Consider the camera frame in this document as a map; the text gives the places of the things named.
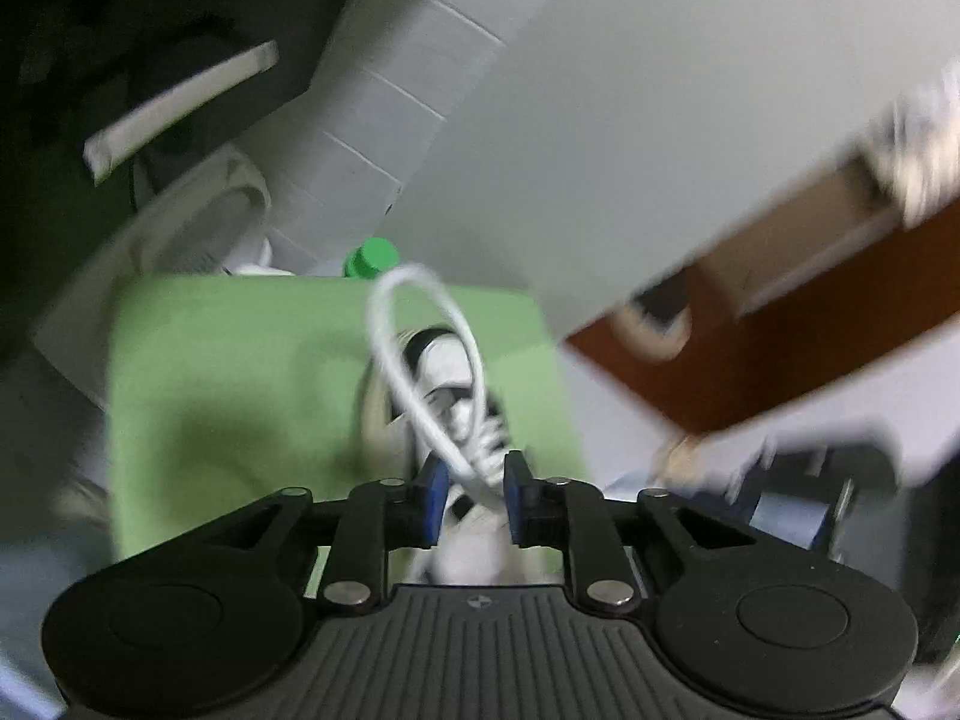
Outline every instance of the white cord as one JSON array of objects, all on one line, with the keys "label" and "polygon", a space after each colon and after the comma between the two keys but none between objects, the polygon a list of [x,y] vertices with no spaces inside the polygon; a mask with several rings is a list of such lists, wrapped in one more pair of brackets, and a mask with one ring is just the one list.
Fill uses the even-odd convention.
[{"label": "white cord", "polygon": [[[457,446],[448,435],[440,420],[424,401],[425,392],[416,389],[413,378],[402,360],[397,342],[397,327],[394,321],[394,290],[402,284],[412,284],[429,296],[443,316],[450,322],[453,331],[464,345],[470,366],[470,414],[469,432],[464,446]],[[450,476],[462,485],[467,494],[479,504],[499,511],[503,500],[474,467],[473,459],[483,453],[482,430],[487,418],[487,382],[483,360],[477,348],[467,318],[454,302],[443,282],[433,271],[423,265],[401,265],[381,275],[373,284],[367,301],[367,330],[370,333],[373,360],[380,366],[384,380],[407,413],[414,428],[449,469]]]}]

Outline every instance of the green lid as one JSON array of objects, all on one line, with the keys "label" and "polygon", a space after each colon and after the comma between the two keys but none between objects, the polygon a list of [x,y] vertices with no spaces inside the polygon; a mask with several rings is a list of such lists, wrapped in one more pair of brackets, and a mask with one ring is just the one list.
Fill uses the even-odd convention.
[{"label": "green lid", "polygon": [[344,276],[374,279],[400,264],[397,248],[386,238],[368,238],[344,262]]}]

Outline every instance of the green mat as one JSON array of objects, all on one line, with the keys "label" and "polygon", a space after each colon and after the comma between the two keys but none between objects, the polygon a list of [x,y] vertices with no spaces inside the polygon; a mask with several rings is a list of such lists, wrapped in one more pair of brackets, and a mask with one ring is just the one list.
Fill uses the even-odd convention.
[{"label": "green mat", "polygon": [[[174,276],[118,299],[109,370],[110,488],[120,557],[288,485],[315,499],[366,481],[356,404],[368,283]],[[531,298],[454,288],[514,445],[541,476],[584,477],[552,341]],[[440,321],[417,290],[397,330]]]}]

